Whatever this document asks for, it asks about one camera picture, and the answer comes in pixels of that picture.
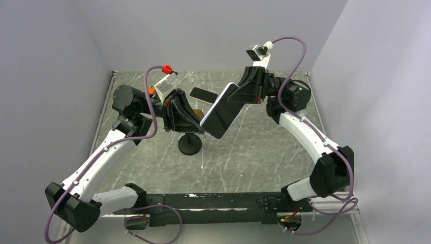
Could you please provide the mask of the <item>phone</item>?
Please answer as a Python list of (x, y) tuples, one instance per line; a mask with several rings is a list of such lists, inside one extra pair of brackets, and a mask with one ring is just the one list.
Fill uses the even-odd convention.
[(230, 128), (245, 105), (245, 103), (227, 101), (227, 98), (238, 88), (239, 86), (236, 83), (230, 82), (219, 94), (215, 103), (200, 122), (200, 127), (204, 130), (205, 134), (216, 139), (221, 139)]
[(218, 94), (199, 87), (193, 87), (189, 96), (207, 104), (214, 104), (218, 98)]

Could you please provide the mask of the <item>orange blue toy car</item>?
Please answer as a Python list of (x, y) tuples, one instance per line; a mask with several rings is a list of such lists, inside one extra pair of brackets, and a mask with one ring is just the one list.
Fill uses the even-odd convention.
[(156, 94), (157, 92), (156, 92), (156, 90), (153, 88), (153, 87), (150, 87), (149, 89), (148, 89), (148, 93), (149, 93), (149, 95), (150, 96), (153, 96), (154, 94)]

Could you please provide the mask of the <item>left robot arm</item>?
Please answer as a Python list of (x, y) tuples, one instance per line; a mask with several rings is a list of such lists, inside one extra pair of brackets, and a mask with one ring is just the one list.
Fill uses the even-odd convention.
[(203, 112), (190, 106), (181, 89), (161, 97), (154, 90), (121, 85), (114, 91), (112, 107), (118, 117), (101, 145), (71, 176), (45, 189), (52, 214), (78, 232), (87, 231), (103, 215), (121, 209), (138, 214), (148, 205), (146, 191), (136, 184), (103, 193), (97, 188), (123, 156), (151, 138), (149, 130), (157, 130), (157, 118), (166, 131), (203, 134)]

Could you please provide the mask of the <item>gold microphone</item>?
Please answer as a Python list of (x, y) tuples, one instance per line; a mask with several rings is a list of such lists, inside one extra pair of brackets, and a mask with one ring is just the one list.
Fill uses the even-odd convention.
[(193, 111), (199, 119), (202, 119), (204, 117), (204, 113), (201, 109), (194, 109)]

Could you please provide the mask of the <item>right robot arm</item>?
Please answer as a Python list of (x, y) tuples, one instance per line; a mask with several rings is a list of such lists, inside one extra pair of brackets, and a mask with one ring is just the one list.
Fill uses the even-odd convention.
[(311, 88), (303, 81), (289, 80), (269, 73), (264, 67), (246, 67), (239, 88), (228, 102), (259, 104), (267, 101), (266, 113), (289, 131), (315, 162), (311, 175), (281, 189), (280, 203), (293, 211), (306, 198), (325, 198), (345, 187), (353, 187), (354, 152), (327, 138), (304, 115), (311, 99)]

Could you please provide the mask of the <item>black base beam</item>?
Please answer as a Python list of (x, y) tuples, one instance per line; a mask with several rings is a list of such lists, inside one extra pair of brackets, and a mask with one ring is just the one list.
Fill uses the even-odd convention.
[(120, 209), (116, 215), (149, 216), (151, 227), (177, 224), (248, 223), (277, 224), (286, 216), (311, 212), (305, 199), (287, 202), (281, 192), (147, 194), (136, 210)]

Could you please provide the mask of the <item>black microphone stand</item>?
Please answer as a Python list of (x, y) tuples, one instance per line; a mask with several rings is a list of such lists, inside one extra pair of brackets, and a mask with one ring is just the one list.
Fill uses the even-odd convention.
[(201, 148), (202, 141), (196, 134), (186, 133), (178, 141), (179, 151), (186, 156), (197, 154)]

